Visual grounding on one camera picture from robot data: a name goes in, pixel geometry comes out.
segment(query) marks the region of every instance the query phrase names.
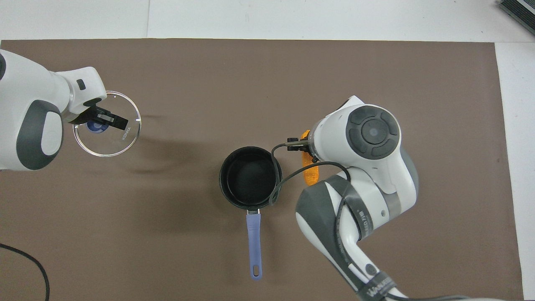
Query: pan handle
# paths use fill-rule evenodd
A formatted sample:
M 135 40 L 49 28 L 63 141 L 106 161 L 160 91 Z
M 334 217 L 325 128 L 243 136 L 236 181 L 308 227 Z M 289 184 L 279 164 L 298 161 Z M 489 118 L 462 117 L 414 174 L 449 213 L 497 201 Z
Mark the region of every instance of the pan handle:
M 249 236 L 249 269 L 253 280 L 262 278 L 262 253 L 260 249 L 260 210 L 247 211 L 247 234 Z

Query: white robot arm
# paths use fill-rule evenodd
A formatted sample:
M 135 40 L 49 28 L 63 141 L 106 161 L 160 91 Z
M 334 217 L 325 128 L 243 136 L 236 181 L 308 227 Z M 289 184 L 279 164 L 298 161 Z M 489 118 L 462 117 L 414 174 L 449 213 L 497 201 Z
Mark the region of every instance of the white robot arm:
M 416 202 L 418 174 L 401 147 L 396 118 L 352 96 L 301 142 L 300 150 L 308 151 L 315 161 L 339 163 L 350 176 L 347 181 L 341 172 L 303 190 L 295 210 L 303 234 L 361 300 L 410 300 L 356 245 Z
M 93 67 L 51 72 L 0 50 L 0 170 L 38 170 L 58 154 L 63 122 L 93 120 L 122 128 L 127 120 L 96 106 L 106 90 Z

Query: white floor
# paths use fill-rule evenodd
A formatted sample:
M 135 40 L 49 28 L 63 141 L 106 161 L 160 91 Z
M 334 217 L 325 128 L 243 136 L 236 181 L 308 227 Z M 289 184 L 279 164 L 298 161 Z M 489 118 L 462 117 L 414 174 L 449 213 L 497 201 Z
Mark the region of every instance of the white floor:
M 535 36 L 495 0 L 0 0 L 0 40 L 143 37 L 495 42 L 524 298 L 535 299 Z

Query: orange object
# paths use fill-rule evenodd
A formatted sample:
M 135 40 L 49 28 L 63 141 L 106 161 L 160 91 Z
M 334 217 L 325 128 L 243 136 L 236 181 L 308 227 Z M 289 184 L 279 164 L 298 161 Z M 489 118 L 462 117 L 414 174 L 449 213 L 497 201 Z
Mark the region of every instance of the orange object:
M 306 130 L 301 135 L 301 139 L 304 139 L 308 135 L 309 132 L 310 132 L 310 130 Z M 302 158 L 302 162 L 303 162 L 303 167 L 309 166 L 309 165 L 311 165 L 313 163 L 312 162 L 312 156 L 307 152 L 302 152 L 301 153 L 301 158 Z M 309 186 L 312 186 L 312 185 L 318 183 L 318 181 L 319 181 L 319 167 L 318 166 L 314 166 L 312 168 L 309 168 L 309 169 L 305 170 L 303 172 L 303 177 L 304 177 L 304 181 Z

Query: gray circular button pad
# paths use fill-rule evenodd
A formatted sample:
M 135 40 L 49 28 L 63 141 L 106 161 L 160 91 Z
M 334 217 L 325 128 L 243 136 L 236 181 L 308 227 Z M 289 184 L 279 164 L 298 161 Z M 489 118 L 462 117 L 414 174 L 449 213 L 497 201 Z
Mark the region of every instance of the gray circular button pad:
M 362 106 L 349 114 L 346 137 L 351 148 L 366 159 L 382 159 L 396 149 L 399 128 L 394 116 L 387 111 Z

